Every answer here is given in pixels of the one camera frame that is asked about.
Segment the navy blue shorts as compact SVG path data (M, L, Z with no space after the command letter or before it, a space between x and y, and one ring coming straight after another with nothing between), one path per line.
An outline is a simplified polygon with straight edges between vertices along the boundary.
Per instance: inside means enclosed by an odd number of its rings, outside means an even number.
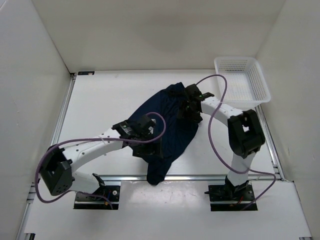
M166 122L166 130L161 137L163 157L149 155L142 158L148 163L146 180L152 186L164 181L172 163L184 153L198 131L198 123L177 118L179 107L186 100L184 90L181 82L171 84L151 96L128 118L129 121L137 121L143 115L155 112Z

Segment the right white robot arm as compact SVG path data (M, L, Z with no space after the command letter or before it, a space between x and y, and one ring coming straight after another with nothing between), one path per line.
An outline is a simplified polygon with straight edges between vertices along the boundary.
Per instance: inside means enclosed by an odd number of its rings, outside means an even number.
M238 199L248 185L248 172L253 158L265 143L257 113L240 110L222 103L212 93L202 93L195 84L184 89L185 100L180 104L177 118L200 123L201 113L210 115L227 127L228 141L233 151L231 169L224 185L230 200Z

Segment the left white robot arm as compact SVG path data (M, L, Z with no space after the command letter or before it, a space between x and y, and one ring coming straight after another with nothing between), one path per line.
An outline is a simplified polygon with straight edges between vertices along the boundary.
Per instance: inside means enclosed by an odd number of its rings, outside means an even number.
M150 116L147 113L138 120L124 120L93 138L72 139L51 146L39 166L51 196L81 192L93 200L103 198L105 184L101 176L79 169L108 153L129 147L134 157L161 156L161 138L167 125L163 117L156 120Z

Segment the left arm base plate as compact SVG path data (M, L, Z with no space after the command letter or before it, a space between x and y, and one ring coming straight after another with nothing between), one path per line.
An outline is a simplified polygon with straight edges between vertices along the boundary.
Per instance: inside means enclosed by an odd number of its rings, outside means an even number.
M73 208L75 210L118 210L121 186L106 185L103 179L93 174L99 188L93 193L76 193Z

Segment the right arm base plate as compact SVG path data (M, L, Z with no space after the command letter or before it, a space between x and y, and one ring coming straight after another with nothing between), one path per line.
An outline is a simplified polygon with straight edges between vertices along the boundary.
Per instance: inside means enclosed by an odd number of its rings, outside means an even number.
M236 193L227 192L226 185L209 185L204 192L209 196L212 212L257 211L253 186L247 185Z

